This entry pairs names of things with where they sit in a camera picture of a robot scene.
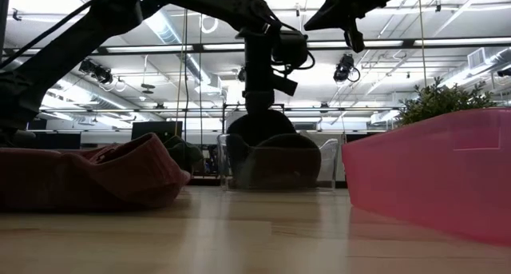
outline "fluorescent light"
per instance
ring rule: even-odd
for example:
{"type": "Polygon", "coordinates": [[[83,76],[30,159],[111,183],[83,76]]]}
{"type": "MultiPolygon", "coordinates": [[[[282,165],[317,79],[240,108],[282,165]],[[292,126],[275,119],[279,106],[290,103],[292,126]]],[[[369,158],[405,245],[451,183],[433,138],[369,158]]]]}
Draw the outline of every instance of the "fluorescent light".
{"type": "Polygon", "coordinates": [[[57,82],[57,84],[63,90],[48,89],[48,91],[72,101],[91,101],[93,99],[93,95],[89,91],[83,89],[79,85],[75,85],[74,82],[72,83],[61,79],[57,82]]]}
{"type": "Polygon", "coordinates": [[[41,50],[41,49],[31,49],[31,50],[26,50],[26,51],[24,52],[24,54],[37,54],[37,53],[39,52],[39,50],[41,50]]]}
{"type": "Polygon", "coordinates": [[[348,47],[346,42],[308,42],[307,46],[312,49],[322,49],[331,47],[348,47]]]}
{"type": "Polygon", "coordinates": [[[85,109],[51,109],[45,110],[45,113],[85,113],[85,109]]]}
{"type": "Polygon", "coordinates": [[[70,104],[74,105],[98,105],[99,102],[97,101],[71,101],[70,104]]]}
{"type": "MultiPolygon", "coordinates": [[[[480,45],[487,43],[511,43],[511,38],[453,38],[453,39],[426,39],[425,46],[449,46],[449,45],[480,45]]],[[[422,46],[422,41],[417,40],[416,46],[422,46]]]]}
{"type": "Polygon", "coordinates": [[[96,110],[95,112],[98,112],[98,113],[119,113],[119,112],[135,112],[135,109],[99,109],[99,110],[96,110]]]}
{"type": "Polygon", "coordinates": [[[202,86],[197,86],[195,88],[195,91],[197,93],[213,94],[213,93],[221,93],[222,89],[216,88],[213,86],[209,86],[209,85],[202,85],[202,86]]]}
{"type": "Polygon", "coordinates": [[[190,51],[192,46],[118,46],[107,47],[106,50],[111,54],[124,54],[124,53],[158,53],[166,51],[190,51]]]}
{"type": "Polygon", "coordinates": [[[348,107],[346,111],[385,111],[392,110],[392,107],[348,107]]]}
{"type": "Polygon", "coordinates": [[[129,123],[117,120],[115,118],[110,118],[110,117],[98,117],[97,120],[102,124],[114,126],[117,128],[132,128],[133,127],[129,123]]]}
{"type": "Polygon", "coordinates": [[[291,122],[302,122],[302,123],[317,123],[319,122],[319,117],[289,117],[291,122]]]}
{"type": "Polygon", "coordinates": [[[243,43],[229,43],[218,45],[205,45],[204,50],[244,50],[245,44],[243,43]]]}
{"type": "Polygon", "coordinates": [[[63,114],[63,113],[45,113],[46,115],[49,115],[51,117],[60,118],[67,121],[73,121],[73,118],[69,115],[63,114]]]}
{"type": "Polygon", "coordinates": [[[58,109],[58,108],[63,108],[63,109],[65,109],[65,108],[67,108],[67,109],[77,108],[77,109],[80,109],[80,107],[75,106],[72,103],[69,103],[69,102],[66,102],[66,101],[62,101],[60,99],[57,99],[55,97],[51,97],[49,95],[45,95],[43,97],[42,105],[50,107],[52,109],[58,109]]]}
{"type": "Polygon", "coordinates": [[[403,41],[366,41],[366,47],[402,46],[403,41]]]}

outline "cable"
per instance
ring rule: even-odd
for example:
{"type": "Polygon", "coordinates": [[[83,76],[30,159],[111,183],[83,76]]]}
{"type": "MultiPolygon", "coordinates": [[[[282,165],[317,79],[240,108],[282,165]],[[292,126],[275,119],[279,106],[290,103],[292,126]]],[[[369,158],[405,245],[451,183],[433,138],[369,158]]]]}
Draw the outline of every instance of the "cable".
{"type": "MultiPolygon", "coordinates": [[[[184,25],[185,25],[185,32],[184,32],[184,45],[188,45],[188,10],[184,10],[184,25]]],[[[185,71],[188,69],[188,52],[184,55],[184,69],[185,71]]],[[[188,92],[188,75],[184,75],[184,88],[186,89],[186,111],[184,111],[184,140],[187,141],[188,137],[188,127],[187,127],[187,120],[188,120],[188,106],[190,103],[190,93],[188,92]]]]}
{"type": "Polygon", "coordinates": [[[358,70],[357,68],[355,68],[355,67],[354,67],[354,68],[353,68],[353,70],[351,71],[351,73],[353,73],[353,72],[358,73],[358,78],[357,78],[357,79],[350,79],[350,77],[348,76],[348,81],[351,81],[351,82],[358,82],[358,81],[360,80],[361,76],[362,76],[362,75],[360,74],[360,70],[358,70]]]}
{"type": "Polygon", "coordinates": [[[312,52],[310,50],[307,51],[307,54],[309,55],[309,57],[311,57],[312,59],[312,64],[310,66],[306,66],[306,67],[299,67],[297,68],[297,70],[308,70],[308,69],[312,69],[315,65],[316,65],[316,59],[314,57],[314,55],[312,55],[312,52]]]}
{"type": "MultiPolygon", "coordinates": [[[[184,16],[185,17],[188,16],[186,14],[187,14],[186,10],[184,10],[184,16]]],[[[181,35],[181,37],[184,36],[184,29],[185,28],[186,28],[186,20],[183,20],[183,34],[181,35]]],[[[181,43],[181,55],[180,55],[181,58],[183,57],[184,46],[185,45],[186,44],[184,42],[181,43]]],[[[179,64],[179,84],[177,86],[176,128],[174,130],[174,135],[177,135],[177,125],[178,125],[178,122],[179,122],[179,104],[180,104],[180,98],[181,98],[181,77],[182,77],[182,75],[183,75],[183,62],[180,62],[180,64],[179,64]]]]}
{"type": "MultiPolygon", "coordinates": [[[[202,31],[199,35],[199,44],[202,45],[202,31]]],[[[200,149],[204,147],[204,127],[202,122],[202,52],[199,53],[199,107],[200,107],[200,149]]]]}
{"type": "Polygon", "coordinates": [[[422,21],[422,0],[418,0],[418,7],[420,9],[419,16],[421,17],[421,35],[422,35],[422,64],[424,65],[424,87],[428,86],[427,75],[426,75],[426,53],[424,46],[424,23],[422,21]]]}
{"type": "Polygon", "coordinates": [[[125,91],[125,90],[126,90],[126,87],[128,87],[128,84],[126,83],[126,81],[121,80],[121,78],[119,77],[119,79],[117,80],[117,82],[115,83],[115,86],[114,86],[115,91],[117,91],[117,92],[121,93],[121,92],[123,92],[123,91],[125,91]],[[123,88],[121,88],[121,89],[118,89],[118,88],[117,88],[117,84],[119,84],[119,82],[122,82],[122,83],[124,83],[124,84],[125,84],[125,86],[124,86],[123,88]]]}
{"type": "Polygon", "coordinates": [[[103,86],[103,84],[101,82],[98,82],[98,85],[101,89],[103,89],[104,91],[106,92],[110,92],[112,91],[113,89],[115,89],[115,86],[116,84],[113,84],[113,83],[110,83],[110,85],[113,85],[111,89],[106,89],[106,87],[103,86]]]}
{"type": "Polygon", "coordinates": [[[54,26],[50,27],[47,31],[40,34],[38,37],[36,37],[34,40],[29,42],[26,46],[23,46],[20,50],[16,52],[16,54],[13,54],[11,57],[7,58],[2,64],[0,64],[0,69],[3,69],[4,67],[8,66],[11,62],[22,56],[27,50],[34,47],[36,44],[38,44],[41,40],[45,39],[47,36],[55,32],[55,30],[58,30],[63,25],[65,25],[69,20],[80,14],[82,11],[86,10],[87,8],[91,7],[93,4],[98,2],[99,0],[89,0],[86,2],[83,6],[78,7],[74,12],[71,14],[68,14],[66,17],[64,17],[60,22],[55,24],[54,26]]]}

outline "red cloth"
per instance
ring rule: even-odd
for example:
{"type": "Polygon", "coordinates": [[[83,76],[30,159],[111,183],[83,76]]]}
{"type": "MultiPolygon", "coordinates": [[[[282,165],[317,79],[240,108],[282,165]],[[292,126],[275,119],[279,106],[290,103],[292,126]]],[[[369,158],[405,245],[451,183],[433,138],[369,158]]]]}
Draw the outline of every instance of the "red cloth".
{"type": "Polygon", "coordinates": [[[0,149],[0,167],[4,211],[159,208],[191,178],[154,134],[92,151],[0,149]]]}

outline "desk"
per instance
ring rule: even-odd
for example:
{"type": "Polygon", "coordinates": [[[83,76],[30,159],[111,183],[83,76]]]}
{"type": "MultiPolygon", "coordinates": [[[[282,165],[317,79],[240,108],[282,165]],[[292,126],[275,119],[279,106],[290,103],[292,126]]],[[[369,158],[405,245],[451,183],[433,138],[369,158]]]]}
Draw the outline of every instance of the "desk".
{"type": "Polygon", "coordinates": [[[352,208],[336,193],[183,190],[169,208],[0,214],[1,274],[509,274],[511,249],[352,208]]]}

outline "translucent pink container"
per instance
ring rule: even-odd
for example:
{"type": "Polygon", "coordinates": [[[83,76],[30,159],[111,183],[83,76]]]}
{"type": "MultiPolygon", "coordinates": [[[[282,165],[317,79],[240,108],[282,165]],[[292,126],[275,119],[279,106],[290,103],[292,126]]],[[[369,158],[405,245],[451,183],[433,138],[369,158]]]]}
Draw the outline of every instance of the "translucent pink container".
{"type": "Polygon", "coordinates": [[[511,109],[449,113],[343,146],[351,203],[511,246],[511,109]]]}

